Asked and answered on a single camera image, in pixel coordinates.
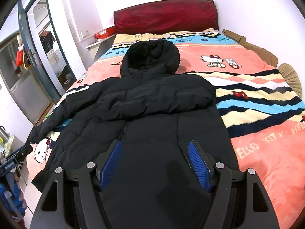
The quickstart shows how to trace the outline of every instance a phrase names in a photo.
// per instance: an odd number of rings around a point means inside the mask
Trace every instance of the screw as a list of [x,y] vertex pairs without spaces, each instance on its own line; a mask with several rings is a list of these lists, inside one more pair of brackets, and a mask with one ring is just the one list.
[[87,168],[93,168],[94,166],[95,166],[95,163],[94,162],[89,162],[89,163],[87,163]]
[[225,165],[223,163],[216,163],[216,167],[219,168],[219,169],[223,169],[225,167]]
[[58,174],[58,173],[60,173],[60,172],[62,172],[63,171],[63,169],[61,168],[61,167],[58,167],[58,168],[56,168],[56,170],[55,170],[55,172]]
[[249,172],[249,174],[251,174],[251,175],[254,175],[254,174],[255,174],[255,170],[252,169],[252,168],[248,169],[248,172]]

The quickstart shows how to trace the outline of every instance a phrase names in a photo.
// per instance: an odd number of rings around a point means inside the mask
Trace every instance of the jacket sleeve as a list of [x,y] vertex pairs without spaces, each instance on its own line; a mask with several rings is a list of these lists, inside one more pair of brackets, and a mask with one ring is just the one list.
[[96,82],[91,86],[85,85],[66,92],[64,94],[65,99],[60,104],[57,104],[54,112],[39,126],[33,127],[26,144],[39,143],[54,128],[61,125],[67,119],[72,119],[78,111],[95,103],[116,79],[108,78],[102,82]]

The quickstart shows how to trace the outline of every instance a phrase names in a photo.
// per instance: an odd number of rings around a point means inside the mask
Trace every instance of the wall socket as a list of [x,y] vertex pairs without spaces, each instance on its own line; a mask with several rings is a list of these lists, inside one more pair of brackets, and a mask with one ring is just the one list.
[[82,38],[85,38],[85,37],[89,36],[89,32],[88,32],[88,30],[82,31],[82,32],[80,32],[80,35],[81,35]]

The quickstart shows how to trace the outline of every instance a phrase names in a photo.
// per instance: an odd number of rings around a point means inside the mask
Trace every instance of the hanging clothes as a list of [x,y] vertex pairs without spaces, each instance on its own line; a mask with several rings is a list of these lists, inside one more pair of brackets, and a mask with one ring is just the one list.
[[56,53],[54,52],[54,50],[50,50],[49,52],[47,52],[47,58],[49,60],[49,63],[51,65],[56,64],[59,61],[59,58],[57,57]]
[[40,41],[45,53],[53,49],[54,42],[56,39],[53,37],[51,31],[44,31],[40,34]]

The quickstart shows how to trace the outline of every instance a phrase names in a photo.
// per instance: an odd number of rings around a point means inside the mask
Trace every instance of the bed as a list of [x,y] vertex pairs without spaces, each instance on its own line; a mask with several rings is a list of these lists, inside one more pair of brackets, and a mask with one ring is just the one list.
[[[182,7],[192,9],[185,15],[181,14]],[[168,22],[168,9],[174,18],[170,23],[165,21]],[[157,23],[152,14],[159,15]],[[120,62],[132,44],[160,38],[174,43],[181,60],[176,74],[200,75],[216,87],[216,107],[227,127],[240,170],[257,171],[280,228],[290,228],[305,206],[305,104],[280,72],[215,30],[218,20],[213,1],[146,3],[116,11],[114,19],[118,34],[112,48],[71,86],[57,106],[67,95],[88,89],[94,82],[120,77]],[[51,140],[44,139],[28,155],[32,177],[44,168],[52,141],[56,142],[59,133],[60,130],[51,132]]]

